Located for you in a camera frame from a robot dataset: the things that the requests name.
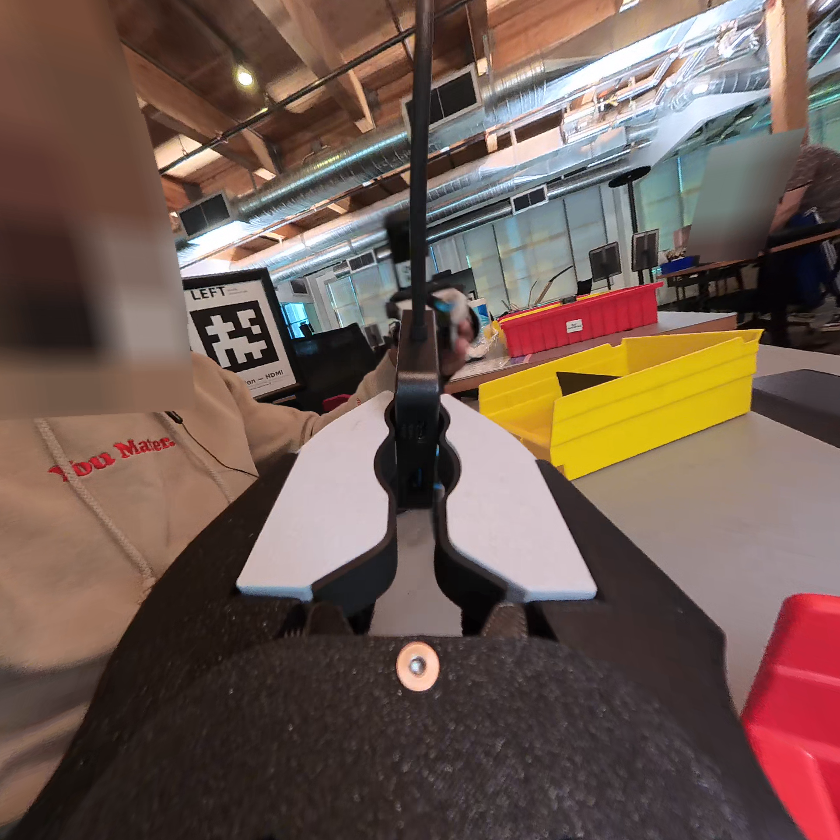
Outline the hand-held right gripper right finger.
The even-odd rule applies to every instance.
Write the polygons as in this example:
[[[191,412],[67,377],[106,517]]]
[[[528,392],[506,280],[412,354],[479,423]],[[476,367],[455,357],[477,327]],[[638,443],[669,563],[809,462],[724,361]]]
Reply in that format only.
[[[541,462],[451,395],[434,502],[438,587],[454,603],[581,602],[597,588]]]

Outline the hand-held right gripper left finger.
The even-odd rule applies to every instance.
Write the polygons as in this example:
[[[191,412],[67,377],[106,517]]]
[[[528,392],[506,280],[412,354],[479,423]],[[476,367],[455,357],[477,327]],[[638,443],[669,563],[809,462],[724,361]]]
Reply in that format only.
[[[236,581],[245,595],[374,603],[396,574],[392,392],[317,432],[290,473]]]

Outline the black port adapter with cable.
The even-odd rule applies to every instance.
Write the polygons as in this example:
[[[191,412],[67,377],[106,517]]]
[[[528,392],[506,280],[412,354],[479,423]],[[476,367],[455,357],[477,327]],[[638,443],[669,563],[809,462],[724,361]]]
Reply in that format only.
[[[427,509],[438,446],[436,317],[427,308],[427,157],[434,47],[434,2],[416,3],[408,215],[411,307],[402,315],[394,399],[396,497],[400,509]]]

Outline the person's left forearm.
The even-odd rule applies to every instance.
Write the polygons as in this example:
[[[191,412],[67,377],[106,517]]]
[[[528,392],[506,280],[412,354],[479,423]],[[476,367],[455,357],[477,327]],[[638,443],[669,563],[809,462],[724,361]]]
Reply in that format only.
[[[244,423],[249,452],[255,466],[261,467],[274,456],[296,454],[334,420],[381,393],[393,392],[396,386],[396,350],[388,350],[346,402],[323,415],[304,412],[286,404],[260,403],[249,394],[245,385],[235,385],[231,374],[225,377]]]

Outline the person's left hand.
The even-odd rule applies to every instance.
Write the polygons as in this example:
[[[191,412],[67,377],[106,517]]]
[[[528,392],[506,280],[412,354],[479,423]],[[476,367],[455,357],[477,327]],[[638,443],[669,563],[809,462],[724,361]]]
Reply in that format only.
[[[470,306],[438,311],[437,349],[441,380],[448,382],[467,363],[469,347],[481,335],[480,322]]]

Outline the black bin divider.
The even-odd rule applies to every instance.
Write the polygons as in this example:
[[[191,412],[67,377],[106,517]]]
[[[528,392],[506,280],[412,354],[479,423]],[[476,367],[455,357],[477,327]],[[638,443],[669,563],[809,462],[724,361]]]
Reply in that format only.
[[[620,380],[620,376],[611,374],[593,374],[572,371],[556,371],[556,378],[562,396],[583,392],[592,387]]]

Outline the black monitor on stand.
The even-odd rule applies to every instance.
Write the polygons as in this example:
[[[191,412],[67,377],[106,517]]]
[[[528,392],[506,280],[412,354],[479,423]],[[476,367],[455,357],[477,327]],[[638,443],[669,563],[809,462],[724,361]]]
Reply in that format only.
[[[641,286],[645,279],[653,279],[655,269],[659,265],[659,229],[654,228],[640,233],[634,233],[631,243],[631,268],[636,272],[638,284]]]
[[[591,282],[604,282],[610,291],[613,288],[613,278],[623,272],[619,244],[616,241],[593,248],[589,251]]]

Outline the black framed marker sign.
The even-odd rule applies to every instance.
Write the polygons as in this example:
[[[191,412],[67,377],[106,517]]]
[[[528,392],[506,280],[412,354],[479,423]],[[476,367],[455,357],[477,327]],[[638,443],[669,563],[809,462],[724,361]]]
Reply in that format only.
[[[193,352],[237,375],[267,402],[305,387],[267,269],[182,280]]]

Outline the black floor lamp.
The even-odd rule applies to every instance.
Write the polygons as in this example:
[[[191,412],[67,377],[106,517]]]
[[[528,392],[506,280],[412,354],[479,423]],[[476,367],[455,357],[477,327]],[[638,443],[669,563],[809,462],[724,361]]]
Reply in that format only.
[[[645,178],[645,176],[650,173],[652,170],[652,166],[649,164],[638,166],[633,168],[632,170],[624,171],[616,176],[614,176],[607,185],[609,188],[613,190],[620,189],[621,187],[626,188],[627,193],[627,200],[629,205],[629,212],[631,216],[631,225],[633,234],[639,233],[638,227],[638,218],[637,218],[637,203],[636,203],[636,196],[635,196],[635,187],[634,184],[641,179]]]

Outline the person's beige hoodie torso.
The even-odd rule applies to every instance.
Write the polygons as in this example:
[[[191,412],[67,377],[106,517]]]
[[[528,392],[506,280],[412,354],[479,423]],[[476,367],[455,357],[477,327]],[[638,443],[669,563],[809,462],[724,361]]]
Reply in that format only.
[[[194,404],[46,420],[157,581],[227,502],[170,423],[239,497],[259,476],[226,384],[195,355]],[[84,718],[145,596],[139,575],[58,473],[34,419],[2,420],[2,828],[31,806]]]

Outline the wooden desk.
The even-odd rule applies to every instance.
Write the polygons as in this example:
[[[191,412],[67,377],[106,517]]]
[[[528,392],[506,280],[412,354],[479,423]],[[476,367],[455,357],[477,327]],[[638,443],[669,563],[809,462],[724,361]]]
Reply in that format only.
[[[764,257],[777,255],[786,250],[801,249],[810,245],[817,245],[828,240],[837,239],[839,236],[839,228],[831,227],[830,225],[817,225],[809,228],[798,227],[794,230],[793,233],[798,234],[798,237],[788,237],[780,244],[777,244],[771,248],[767,248],[764,251],[759,252],[754,257],[731,259],[713,263],[706,263],[697,266],[689,266],[687,268],[679,269],[668,274],[662,274],[662,277],[665,279],[667,285],[669,285],[670,287],[676,287],[676,281],[678,278],[681,277],[696,277],[698,275],[703,275],[710,271],[723,270],[729,268],[741,268],[742,266],[759,263]]]

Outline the black case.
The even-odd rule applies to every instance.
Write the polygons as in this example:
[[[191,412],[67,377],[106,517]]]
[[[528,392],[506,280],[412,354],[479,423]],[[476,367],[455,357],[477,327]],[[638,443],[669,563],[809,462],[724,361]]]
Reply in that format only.
[[[798,370],[755,377],[751,410],[839,448],[839,376]]]

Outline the silver ventilation duct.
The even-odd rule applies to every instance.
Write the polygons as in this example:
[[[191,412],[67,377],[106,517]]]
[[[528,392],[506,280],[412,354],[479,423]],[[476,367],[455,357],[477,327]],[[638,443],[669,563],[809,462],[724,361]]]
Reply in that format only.
[[[443,154],[487,133],[503,133],[521,123],[535,122],[572,104],[594,88],[607,90],[612,102],[613,78],[633,77],[635,83],[616,95],[619,103],[640,97],[654,88],[648,68],[659,63],[666,48],[651,38],[598,60],[536,56],[500,73],[479,77],[481,104],[473,111],[429,131],[428,153]],[[295,171],[279,175],[253,192],[228,199],[235,222],[259,230],[285,224],[315,206],[332,203],[353,189],[405,170],[410,165],[411,125],[406,106],[402,117],[384,128]]]

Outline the beige hoodie drawstring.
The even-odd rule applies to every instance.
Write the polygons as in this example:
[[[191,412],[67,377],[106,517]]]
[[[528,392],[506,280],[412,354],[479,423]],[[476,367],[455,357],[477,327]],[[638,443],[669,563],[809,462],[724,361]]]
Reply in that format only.
[[[147,596],[157,581],[151,563],[144,557],[143,553],[134,545],[126,533],[121,530],[120,526],[106,512],[100,502],[83,485],[81,477],[71,464],[69,457],[60,445],[48,421],[45,418],[37,417],[33,423],[38,435],[46,446],[48,454],[54,460],[59,475],[70,485],[76,496],[104,527],[111,539],[118,544],[122,553],[140,577],[143,596]]]
[[[218,472],[216,467],[214,467],[204,455],[201,455],[198,444],[194,441],[191,443],[193,438],[186,432],[183,425],[170,423],[170,427],[178,443],[185,447],[185,451],[189,454],[189,456],[210,476],[213,483],[223,494],[227,504],[230,505],[233,503],[236,499],[233,491],[231,491],[225,479]]]

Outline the wooden post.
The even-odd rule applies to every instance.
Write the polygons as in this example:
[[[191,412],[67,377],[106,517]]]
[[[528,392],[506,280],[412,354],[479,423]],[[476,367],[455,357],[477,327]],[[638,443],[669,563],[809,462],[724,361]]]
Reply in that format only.
[[[808,17],[805,1],[769,1],[765,8],[772,133],[808,127]]]

